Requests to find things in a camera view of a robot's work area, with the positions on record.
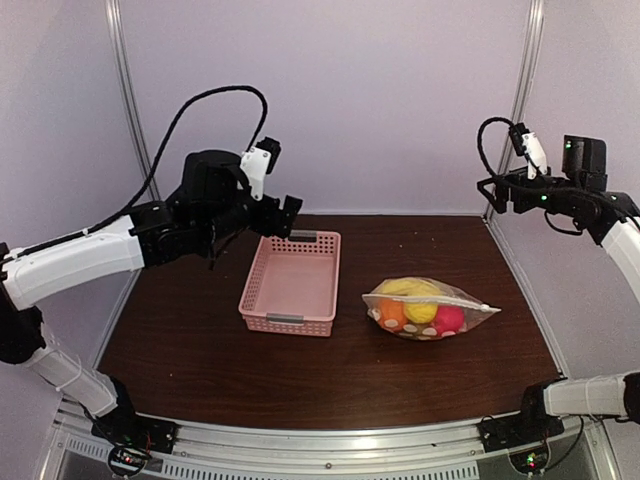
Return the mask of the yellow toy bananas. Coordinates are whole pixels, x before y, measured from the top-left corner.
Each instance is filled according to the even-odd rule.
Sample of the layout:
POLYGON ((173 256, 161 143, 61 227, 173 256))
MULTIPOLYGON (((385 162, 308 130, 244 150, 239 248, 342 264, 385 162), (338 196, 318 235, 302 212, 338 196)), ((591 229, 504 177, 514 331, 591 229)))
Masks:
POLYGON ((402 277, 384 280, 375 290, 376 294, 408 297, 440 296, 442 290, 428 279, 402 277))

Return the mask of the red toy apple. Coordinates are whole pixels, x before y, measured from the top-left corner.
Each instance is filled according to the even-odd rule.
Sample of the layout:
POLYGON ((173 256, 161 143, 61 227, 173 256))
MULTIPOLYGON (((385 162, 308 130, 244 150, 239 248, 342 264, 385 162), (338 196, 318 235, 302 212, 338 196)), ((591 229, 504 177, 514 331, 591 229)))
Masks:
POLYGON ((465 315, 462 308, 441 305, 438 307, 432 326, 439 336, 443 336, 447 332, 457 334, 464 323, 465 315))

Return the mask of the clear dotted zip bag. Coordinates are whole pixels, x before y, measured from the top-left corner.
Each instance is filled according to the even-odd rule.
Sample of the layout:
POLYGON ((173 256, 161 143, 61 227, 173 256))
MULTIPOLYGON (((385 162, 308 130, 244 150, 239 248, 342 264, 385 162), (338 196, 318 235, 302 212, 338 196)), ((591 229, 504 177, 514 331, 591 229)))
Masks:
POLYGON ((423 277, 386 279, 362 300, 382 330, 414 341, 464 334, 501 311, 457 287, 423 277))

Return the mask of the orange toy fruit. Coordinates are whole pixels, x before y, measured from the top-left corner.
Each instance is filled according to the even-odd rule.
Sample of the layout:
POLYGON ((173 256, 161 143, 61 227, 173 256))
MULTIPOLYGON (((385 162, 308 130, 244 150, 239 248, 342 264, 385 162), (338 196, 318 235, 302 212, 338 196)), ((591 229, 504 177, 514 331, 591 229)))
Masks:
POLYGON ((378 325, 391 332, 401 331, 407 324, 402 302, 392 299, 380 299, 372 313, 378 325))

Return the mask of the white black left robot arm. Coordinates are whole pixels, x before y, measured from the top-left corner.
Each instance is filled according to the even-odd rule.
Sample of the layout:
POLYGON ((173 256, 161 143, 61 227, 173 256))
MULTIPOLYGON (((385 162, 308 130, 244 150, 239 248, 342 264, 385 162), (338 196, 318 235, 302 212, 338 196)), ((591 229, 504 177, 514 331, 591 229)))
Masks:
POLYGON ((74 398, 92 421, 123 444, 144 433, 126 388, 72 357, 42 328, 38 301, 90 281, 198 255, 214 262, 216 241, 251 230, 289 236, 299 198, 264 192, 280 154, 265 138, 238 155, 191 153, 179 187, 165 201, 127 207, 106 226, 92 227, 24 249, 1 247, 1 360, 32 369, 74 398))

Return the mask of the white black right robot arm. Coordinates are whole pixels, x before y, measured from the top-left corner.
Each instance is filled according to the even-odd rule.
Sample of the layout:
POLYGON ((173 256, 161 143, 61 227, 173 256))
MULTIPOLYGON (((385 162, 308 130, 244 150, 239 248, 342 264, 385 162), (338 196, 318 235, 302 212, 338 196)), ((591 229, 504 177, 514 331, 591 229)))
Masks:
MULTIPOLYGON (((567 135, 561 173, 555 176, 536 134, 522 124, 509 129, 515 154, 526 162, 503 174, 491 171, 477 184, 494 211, 517 214, 542 210, 545 218, 571 220, 573 235, 587 234, 625 278, 639 290, 639 208, 623 192, 607 189, 607 146, 601 139, 567 135)), ((512 430, 530 442, 564 416, 639 420, 639 374, 636 371, 579 380, 555 380, 529 387, 512 430)))

